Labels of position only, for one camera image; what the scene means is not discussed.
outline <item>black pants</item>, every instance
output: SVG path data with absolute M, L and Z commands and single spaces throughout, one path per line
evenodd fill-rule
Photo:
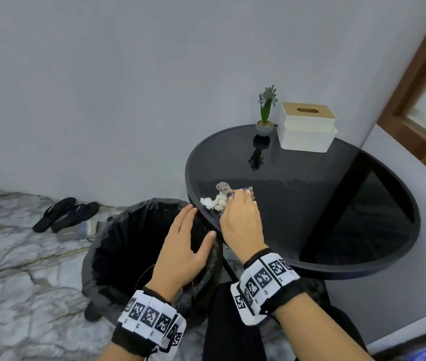
M 220 284 L 211 302 L 203 361 L 266 361 L 260 329 L 241 321 L 230 285 Z M 322 309 L 366 350 L 360 333 L 343 311 L 332 305 L 322 306 Z

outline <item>black table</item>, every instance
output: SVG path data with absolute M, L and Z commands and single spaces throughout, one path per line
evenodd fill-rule
M 221 233 L 219 215 L 200 203 L 216 184 L 253 187 L 267 245 L 304 277 L 352 279 L 405 255 L 420 230 L 418 206 L 404 183 L 377 159 L 340 139 L 326 153 L 288 151 L 276 130 L 255 126 L 206 138 L 186 163 L 190 202 Z

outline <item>trash can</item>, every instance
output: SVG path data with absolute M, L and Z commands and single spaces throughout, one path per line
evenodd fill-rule
M 169 227 L 189 203 L 152 199 L 130 206 L 96 235 L 82 264 L 82 293 L 108 321 L 116 324 L 134 292 L 148 283 Z M 193 221 L 191 249 L 196 252 L 210 229 Z M 173 306 L 188 328 L 200 325 L 221 278 L 222 244 L 215 241 L 205 268 L 184 286 Z

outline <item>oval slot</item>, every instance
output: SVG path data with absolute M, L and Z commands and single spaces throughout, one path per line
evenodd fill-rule
M 297 110 L 302 113 L 319 113 L 317 109 L 298 108 Z

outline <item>person's left hand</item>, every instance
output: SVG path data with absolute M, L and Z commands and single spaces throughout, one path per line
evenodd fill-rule
M 146 284 L 168 301 L 172 301 L 176 293 L 203 269 L 216 238 L 216 232 L 211 231 L 197 253 L 191 250 L 191 228 L 197 211 L 190 204 L 174 218 L 157 258 L 153 277 Z

